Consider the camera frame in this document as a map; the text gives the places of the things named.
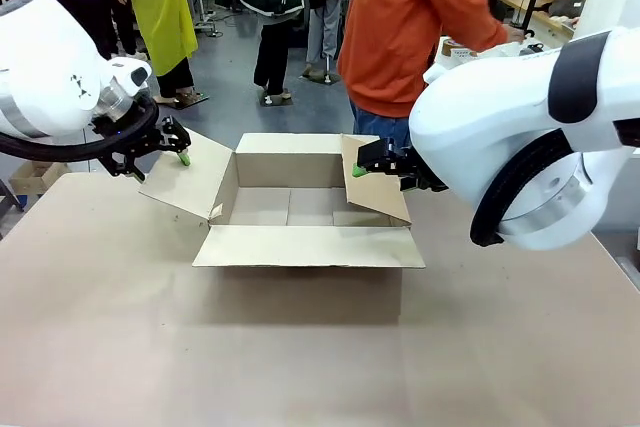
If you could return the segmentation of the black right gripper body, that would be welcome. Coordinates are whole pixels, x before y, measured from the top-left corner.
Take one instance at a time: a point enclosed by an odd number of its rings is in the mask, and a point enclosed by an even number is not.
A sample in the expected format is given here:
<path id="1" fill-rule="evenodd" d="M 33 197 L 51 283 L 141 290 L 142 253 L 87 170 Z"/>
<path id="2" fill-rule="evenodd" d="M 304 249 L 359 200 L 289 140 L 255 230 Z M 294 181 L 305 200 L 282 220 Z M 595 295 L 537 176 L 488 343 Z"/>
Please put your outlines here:
<path id="1" fill-rule="evenodd" d="M 449 187 L 433 172 L 414 147 L 394 149 L 394 173 L 400 179 L 400 190 L 431 190 L 438 193 Z"/>

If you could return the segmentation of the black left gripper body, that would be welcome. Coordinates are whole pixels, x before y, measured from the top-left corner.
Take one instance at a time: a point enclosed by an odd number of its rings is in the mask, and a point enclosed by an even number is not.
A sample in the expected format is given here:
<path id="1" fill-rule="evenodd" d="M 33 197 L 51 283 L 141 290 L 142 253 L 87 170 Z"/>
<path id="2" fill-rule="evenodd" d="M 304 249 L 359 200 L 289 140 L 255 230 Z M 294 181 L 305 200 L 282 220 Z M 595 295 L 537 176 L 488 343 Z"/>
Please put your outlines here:
<path id="1" fill-rule="evenodd" d="M 113 147 L 110 152 L 98 158 L 100 164 L 112 176 L 127 176 L 124 167 L 124 156 L 135 155 L 136 158 L 143 157 L 155 151 L 165 152 L 163 136 L 161 133 L 161 121 L 146 130 L 139 131 L 132 140 L 124 145 Z"/>

